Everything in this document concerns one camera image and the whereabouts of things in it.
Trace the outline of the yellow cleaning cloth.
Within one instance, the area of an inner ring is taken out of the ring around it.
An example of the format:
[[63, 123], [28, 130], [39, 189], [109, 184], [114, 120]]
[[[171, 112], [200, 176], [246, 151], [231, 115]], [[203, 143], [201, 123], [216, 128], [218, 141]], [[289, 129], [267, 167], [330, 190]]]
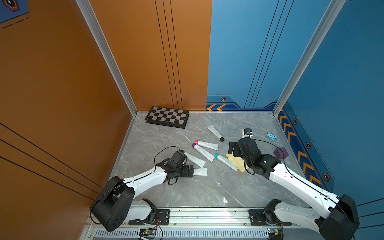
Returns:
[[239, 169], [241, 173], [246, 171], [245, 162], [242, 158], [234, 157], [232, 154], [226, 154], [226, 157]]

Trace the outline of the white toothpaste tube purple cap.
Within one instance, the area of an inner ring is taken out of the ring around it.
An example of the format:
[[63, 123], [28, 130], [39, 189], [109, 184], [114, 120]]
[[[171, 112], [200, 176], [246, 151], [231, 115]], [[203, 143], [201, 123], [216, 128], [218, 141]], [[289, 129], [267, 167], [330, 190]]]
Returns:
[[207, 176], [208, 170], [207, 168], [194, 169], [193, 176]]

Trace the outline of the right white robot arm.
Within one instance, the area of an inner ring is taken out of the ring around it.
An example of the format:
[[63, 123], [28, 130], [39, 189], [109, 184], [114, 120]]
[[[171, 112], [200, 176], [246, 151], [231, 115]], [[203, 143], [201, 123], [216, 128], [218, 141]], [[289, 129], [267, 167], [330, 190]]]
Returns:
[[242, 138], [229, 143], [229, 154], [243, 160], [253, 174], [270, 180], [306, 202], [309, 207], [292, 206], [281, 200], [271, 200], [263, 211], [269, 225], [292, 223], [319, 233], [325, 240], [354, 240], [360, 221], [355, 201], [331, 193], [290, 170], [284, 160], [263, 154], [255, 139]]

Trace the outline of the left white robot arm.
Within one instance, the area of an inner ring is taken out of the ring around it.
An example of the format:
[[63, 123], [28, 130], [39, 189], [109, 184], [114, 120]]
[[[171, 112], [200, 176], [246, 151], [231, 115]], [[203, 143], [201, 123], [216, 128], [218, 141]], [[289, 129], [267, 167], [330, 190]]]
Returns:
[[165, 159], [137, 176], [125, 179], [112, 177], [90, 206], [92, 222], [102, 225], [108, 232], [129, 221], [155, 224], [157, 207], [148, 199], [135, 201], [135, 198], [172, 179], [192, 178], [194, 166], [186, 164], [185, 160], [185, 157], [177, 162]]

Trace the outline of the white toothpaste tube flat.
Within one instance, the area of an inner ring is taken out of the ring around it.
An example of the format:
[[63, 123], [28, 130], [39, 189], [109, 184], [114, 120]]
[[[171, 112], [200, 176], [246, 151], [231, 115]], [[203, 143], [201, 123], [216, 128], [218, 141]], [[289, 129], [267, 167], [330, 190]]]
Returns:
[[193, 164], [199, 166], [200, 168], [203, 168], [205, 166], [205, 161], [201, 160], [187, 152], [185, 152], [185, 155], [187, 156], [188, 161], [192, 162]]

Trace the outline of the white tube green cap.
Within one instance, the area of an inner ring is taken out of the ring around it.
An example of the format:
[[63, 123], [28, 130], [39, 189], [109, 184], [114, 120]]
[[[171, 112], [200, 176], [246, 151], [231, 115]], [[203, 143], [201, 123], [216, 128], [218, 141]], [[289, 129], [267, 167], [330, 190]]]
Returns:
[[230, 167], [232, 170], [237, 171], [238, 168], [226, 157], [223, 157], [220, 154], [215, 154], [215, 158], [225, 164], [226, 166]]

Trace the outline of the white tube pink cap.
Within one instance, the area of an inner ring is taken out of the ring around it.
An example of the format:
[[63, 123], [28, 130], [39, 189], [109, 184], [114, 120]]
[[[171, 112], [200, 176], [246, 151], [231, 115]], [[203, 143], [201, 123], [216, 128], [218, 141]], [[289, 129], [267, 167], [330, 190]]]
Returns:
[[201, 147], [204, 147], [204, 148], [215, 150], [215, 151], [217, 151], [219, 149], [218, 144], [213, 144], [213, 143], [208, 143], [208, 142], [203, 142], [203, 141], [195, 141], [195, 144], [199, 145]]

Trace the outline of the white tube black cap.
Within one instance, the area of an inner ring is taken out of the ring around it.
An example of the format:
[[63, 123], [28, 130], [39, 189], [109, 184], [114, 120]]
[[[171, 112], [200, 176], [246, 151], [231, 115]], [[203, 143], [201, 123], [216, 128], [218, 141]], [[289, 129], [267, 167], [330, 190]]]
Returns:
[[214, 127], [214, 126], [210, 126], [208, 127], [208, 130], [217, 138], [219, 139], [221, 142], [223, 142], [225, 140], [225, 138], [222, 136], [222, 134], [219, 133], [219, 131]]

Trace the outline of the teal small toy card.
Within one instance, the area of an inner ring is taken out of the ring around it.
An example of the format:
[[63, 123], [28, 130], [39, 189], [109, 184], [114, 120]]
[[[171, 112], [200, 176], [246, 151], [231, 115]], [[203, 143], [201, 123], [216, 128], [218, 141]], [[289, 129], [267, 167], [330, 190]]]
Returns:
[[275, 141], [278, 137], [272, 133], [267, 133], [266, 138], [271, 140], [271, 141]]

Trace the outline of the purple cube box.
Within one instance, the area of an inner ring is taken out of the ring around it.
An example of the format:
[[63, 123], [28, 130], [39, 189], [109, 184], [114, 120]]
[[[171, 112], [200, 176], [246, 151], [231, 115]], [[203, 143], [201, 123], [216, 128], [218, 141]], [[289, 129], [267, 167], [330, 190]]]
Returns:
[[286, 148], [276, 148], [274, 150], [274, 156], [279, 160], [283, 160], [289, 156], [289, 153]]

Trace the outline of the folding chessboard box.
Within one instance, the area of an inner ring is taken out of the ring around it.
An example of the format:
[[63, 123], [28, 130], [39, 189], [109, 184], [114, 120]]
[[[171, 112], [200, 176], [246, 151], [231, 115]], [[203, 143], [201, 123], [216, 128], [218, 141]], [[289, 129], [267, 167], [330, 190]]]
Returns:
[[145, 120], [148, 124], [184, 129], [189, 111], [153, 106]]

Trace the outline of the left green circuit board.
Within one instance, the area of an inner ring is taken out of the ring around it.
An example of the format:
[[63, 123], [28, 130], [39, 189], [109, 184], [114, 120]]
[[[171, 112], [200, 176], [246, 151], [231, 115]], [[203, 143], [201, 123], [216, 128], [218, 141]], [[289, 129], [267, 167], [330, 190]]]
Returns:
[[139, 240], [154, 240], [156, 236], [156, 228], [140, 228], [139, 230]]

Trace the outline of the green circuit board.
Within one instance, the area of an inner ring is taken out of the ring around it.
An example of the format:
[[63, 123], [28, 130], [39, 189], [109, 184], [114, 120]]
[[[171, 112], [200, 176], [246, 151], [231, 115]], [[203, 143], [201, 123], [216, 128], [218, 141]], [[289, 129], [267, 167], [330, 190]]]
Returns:
[[267, 240], [283, 240], [284, 231], [282, 229], [276, 230], [274, 233], [269, 233]]
[[139, 230], [139, 240], [154, 240], [156, 236], [156, 228], [140, 228]]

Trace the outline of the right green circuit board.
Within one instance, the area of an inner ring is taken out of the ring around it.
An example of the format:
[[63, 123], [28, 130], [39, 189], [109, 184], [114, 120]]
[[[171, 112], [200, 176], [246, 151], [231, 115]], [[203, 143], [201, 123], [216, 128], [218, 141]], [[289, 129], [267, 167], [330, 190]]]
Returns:
[[269, 233], [267, 240], [283, 240], [284, 231], [282, 229], [276, 230], [274, 233]]

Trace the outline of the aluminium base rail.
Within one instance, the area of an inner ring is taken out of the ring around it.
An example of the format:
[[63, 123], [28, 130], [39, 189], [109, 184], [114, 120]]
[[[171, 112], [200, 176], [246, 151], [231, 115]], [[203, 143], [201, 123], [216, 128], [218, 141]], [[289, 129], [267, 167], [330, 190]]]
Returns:
[[[266, 240], [280, 229], [263, 219], [262, 208], [158, 208], [157, 222], [145, 225], [129, 221], [108, 232], [88, 220], [81, 240], [139, 240], [140, 228], [156, 228], [154, 240]], [[323, 237], [305, 227], [284, 223], [284, 240], [321, 240]]]

